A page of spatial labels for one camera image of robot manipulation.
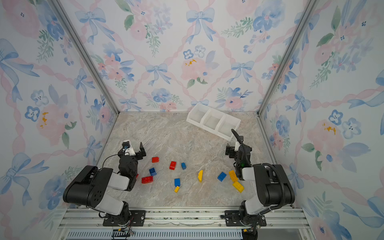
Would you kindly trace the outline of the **small red lego brick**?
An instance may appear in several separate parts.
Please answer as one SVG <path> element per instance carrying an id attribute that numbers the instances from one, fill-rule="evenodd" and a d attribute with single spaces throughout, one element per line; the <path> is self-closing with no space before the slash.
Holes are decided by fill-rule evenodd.
<path id="1" fill-rule="evenodd" d="M 152 163 L 158 163 L 160 161 L 159 157 L 153 157 Z"/>

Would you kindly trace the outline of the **long red lego brick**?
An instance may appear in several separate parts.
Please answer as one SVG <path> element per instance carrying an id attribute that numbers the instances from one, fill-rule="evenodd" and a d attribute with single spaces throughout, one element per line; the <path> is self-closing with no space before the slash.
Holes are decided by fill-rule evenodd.
<path id="1" fill-rule="evenodd" d="M 154 181 L 153 176 L 143 177 L 142 178 L 142 184 L 149 184 Z"/>

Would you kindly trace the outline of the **white bin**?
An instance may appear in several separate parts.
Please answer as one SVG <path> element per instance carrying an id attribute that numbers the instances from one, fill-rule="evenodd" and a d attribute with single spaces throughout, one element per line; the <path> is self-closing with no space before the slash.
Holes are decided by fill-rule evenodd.
<path id="1" fill-rule="evenodd" d="M 240 126 L 241 120 L 231 115 L 225 114 L 218 122 L 215 128 L 217 135 L 226 141 L 230 142 L 233 138 L 233 130 L 237 130 Z"/>
<path id="2" fill-rule="evenodd" d="M 209 111 L 209 107 L 203 104 L 196 104 L 188 113 L 186 121 L 192 125 L 199 126 L 204 115 Z"/>
<path id="3" fill-rule="evenodd" d="M 218 110 L 208 110 L 201 120 L 202 129 L 214 133 L 220 120 L 225 116 L 225 113 Z"/>

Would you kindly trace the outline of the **yellow long lego brick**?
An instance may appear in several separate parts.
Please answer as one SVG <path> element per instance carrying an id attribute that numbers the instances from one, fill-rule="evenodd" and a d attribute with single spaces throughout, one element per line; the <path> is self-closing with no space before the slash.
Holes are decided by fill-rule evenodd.
<path id="1" fill-rule="evenodd" d="M 244 191 L 244 186 L 239 182 L 233 182 L 233 187 L 239 192 L 242 193 Z"/>

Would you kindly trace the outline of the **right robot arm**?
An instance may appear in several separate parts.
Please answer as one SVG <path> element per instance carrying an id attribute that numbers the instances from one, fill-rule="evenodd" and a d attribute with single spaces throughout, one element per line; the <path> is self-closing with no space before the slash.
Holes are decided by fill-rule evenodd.
<path id="1" fill-rule="evenodd" d="M 234 147 L 226 146 L 225 155 L 235 160 L 234 170 L 229 172 L 233 186 L 241 193 L 244 190 L 240 181 L 248 181 L 255 187 L 256 194 L 243 201 L 239 210 L 225 212 L 223 218 L 227 225 L 254 226 L 264 223 L 264 215 L 295 202 L 294 189 L 281 165 L 269 163 L 254 164 L 250 162 L 252 148 L 236 143 Z"/>

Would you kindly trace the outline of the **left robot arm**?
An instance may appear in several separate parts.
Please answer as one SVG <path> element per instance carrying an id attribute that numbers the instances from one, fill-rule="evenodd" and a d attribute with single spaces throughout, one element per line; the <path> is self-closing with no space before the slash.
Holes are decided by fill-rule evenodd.
<path id="1" fill-rule="evenodd" d="M 146 155 L 142 143 L 140 143 L 140 150 L 136 152 L 129 140 L 124 141 L 117 154 L 120 158 L 119 171 L 115 173 L 112 168 L 85 166 L 65 189 L 64 202 L 86 206 L 103 213 L 105 214 L 103 218 L 115 225 L 130 224 L 133 216 L 129 210 L 129 204 L 108 195 L 106 190 L 111 188 L 132 191 L 137 182 L 139 160 Z"/>

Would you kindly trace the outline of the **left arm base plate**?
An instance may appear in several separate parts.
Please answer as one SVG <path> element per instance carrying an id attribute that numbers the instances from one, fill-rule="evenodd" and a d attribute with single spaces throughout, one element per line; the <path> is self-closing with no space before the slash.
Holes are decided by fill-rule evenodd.
<path id="1" fill-rule="evenodd" d="M 107 214 L 104 218 L 104 227 L 143 227 L 146 219 L 145 210 L 122 211 L 118 216 Z"/>

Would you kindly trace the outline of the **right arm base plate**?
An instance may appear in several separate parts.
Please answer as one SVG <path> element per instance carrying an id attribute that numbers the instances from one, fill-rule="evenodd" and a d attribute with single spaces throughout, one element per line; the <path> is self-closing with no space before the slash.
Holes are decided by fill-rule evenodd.
<path id="1" fill-rule="evenodd" d="M 248 215 L 239 210 L 226 210 L 224 211 L 224 214 L 220 216 L 220 218 L 225 220 L 227 227 L 260 228 L 267 225 L 264 216 Z"/>

